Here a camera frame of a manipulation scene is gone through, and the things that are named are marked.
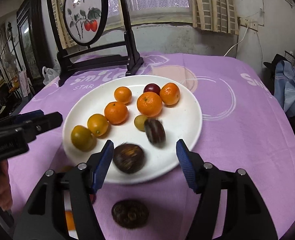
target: round frame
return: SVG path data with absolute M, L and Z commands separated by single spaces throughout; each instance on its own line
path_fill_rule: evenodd
M 91 44 L 95 43 L 102 36 L 102 33 L 103 33 L 105 25 L 106 25 L 107 14 L 108 14 L 108 0 L 101 0 L 102 8 L 101 8 L 101 19 L 100 19 L 99 27 L 98 27 L 97 32 L 96 32 L 95 36 L 93 37 L 93 39 L 90 40 L 89 42 L 86 42 L 86 43 L 82 43 L 82 42 L 79 42 L 78 40 L 76 40 L 74 38 L 73 34 L 70 32 L 70 29 L 67 25 L 66 17 L 65 17 L 65 4 L 66 4 L 66 0 L 64 0 L 64 3 L 63 3 L 63 20 L 64 20 L 65 28 L 67 29 L 67 32 L 71 36 L 73 41 L 75 41 L 77 44 L 79 44 L 81 46 L 87 46 L 87 47 L 90 46 Z

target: tablecloth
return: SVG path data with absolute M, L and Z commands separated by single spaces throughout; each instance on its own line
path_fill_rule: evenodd
M 141 53 L 144 64 L 137 74 L 154 74 L 184 84 L 198 99 L 203 127 L 193 151 L 221 170 L 244 168 L 268 207 L 278 236 L 295 220 L 295 136 L 285 113 L 247 64 L 229 57 Z M 66 118 L 86 93 L 123 77 L 124 66 L 78 72 L 62 87 L 57 80 L 40 91 L 22 113 L 41 109 L 59 111 Z M 70 164 L 62 147 L 62 127 L 41 134 L 30 151 L 9 160 L 14 214 L 19 214 L 33 188 L 52 168 Z M 222 234 L 226 191 L 222 191 L 213 237 Z M 97 193 L 94 210 L 107 240 L 185 239 L 199 195 L 188 188 L 180 167 L 141 184 L 105 183 Z M 148 224 L 126 230 L 116 225 L 112 206 L 119 200 L 142 201 L 150 210 Z

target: painted strawberry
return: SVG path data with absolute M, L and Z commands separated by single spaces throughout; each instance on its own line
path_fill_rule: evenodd
M 85 28 L 87 31 L 89 31 L 89 30 L 91 29 L 91 23 L 90 23 L 88 20 L 86 20 L 86 21 L 84 22 L 84 28 Z
M 93 32 L 96 32 L 96 30 L 97 30 L 97 21 L 96 20 L 91 21 L 91 30 Z

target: white plate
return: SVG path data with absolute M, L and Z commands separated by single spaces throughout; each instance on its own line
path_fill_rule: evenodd
M 134 126 L 134 118 L 140 115 L 137 109 L 137 98 L 143 93 L 147 84 L 155 83 L 160 87 L 173 82 L 180 88 L 181 98 L 173 107 L 163 104 L 161 115 L 166 133 L 166 145 L 156 148 L 151 145 L 144 132 Z M 132 101 L 127 105 L 129 117 L 121 125 L 112 125 L 107 136 L 97 140 L 95 148 L 84 153 L 76 149 L 71 142 L 71 132 L 76 125 L 87 126 L 88 118 L 93 114 L 104 114 L 105 106 L 115 101 L 116 88 L 126 86 L 132 91 Z M 195 146 L 202 128 L 202 111 L 195 96 L 183 85 L 168 78 L 150 75 L 123 77 L 107 82 L 84 95 L 69 112 L 63 126 L 63 147 L 66 155 L 74 162 L 85 163 L 91 154 L 100 152 L 107 139 L 114 143 L 114 147 L 129 142 L 138 144 L 146 154 L 143 168 L 134 174 L 125 174 L 119 171 L 112 162 L 107 172 L 105 182 L 119 184 L 134 184 L 155 179 L 178 165 L 176 156 L 176 142 L 183 139 L 187 147 L 192 150 Z

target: white plastic bag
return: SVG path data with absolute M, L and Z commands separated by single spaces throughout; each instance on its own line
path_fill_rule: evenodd
M 42 73 L 43 73 L 43 84 L 47 85 L 49 84 L 54 78 L 58 77 L 59 74 L 56 72 L 54 69 L 43 67 L 42 68 Z

